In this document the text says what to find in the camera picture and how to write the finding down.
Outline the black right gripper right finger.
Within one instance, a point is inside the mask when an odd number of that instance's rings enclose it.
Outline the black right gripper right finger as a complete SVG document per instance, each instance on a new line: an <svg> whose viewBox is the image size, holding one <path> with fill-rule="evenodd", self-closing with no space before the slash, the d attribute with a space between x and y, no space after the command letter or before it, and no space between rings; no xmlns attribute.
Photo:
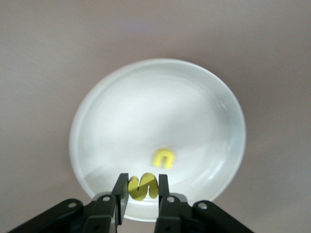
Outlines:
<svg viewBox="0 0 311 233"><path fill-rule="evenodd" d="M168 176L158 178L159 209L155 233L251 233L248 227L208 200L188 204L184 195L169 191Z"/></svg>

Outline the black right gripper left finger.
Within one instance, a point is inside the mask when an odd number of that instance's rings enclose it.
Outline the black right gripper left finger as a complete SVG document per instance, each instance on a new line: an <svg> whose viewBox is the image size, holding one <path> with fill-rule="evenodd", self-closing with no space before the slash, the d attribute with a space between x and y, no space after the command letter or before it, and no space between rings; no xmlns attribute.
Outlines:
<svg viewBox="0 0 311 233"><path fill-rule="evenodd" d="M119 175L111 192L102 192L83 205L67 199L25 223L11 233L116 233L128 203L128 174Z"/></svg>

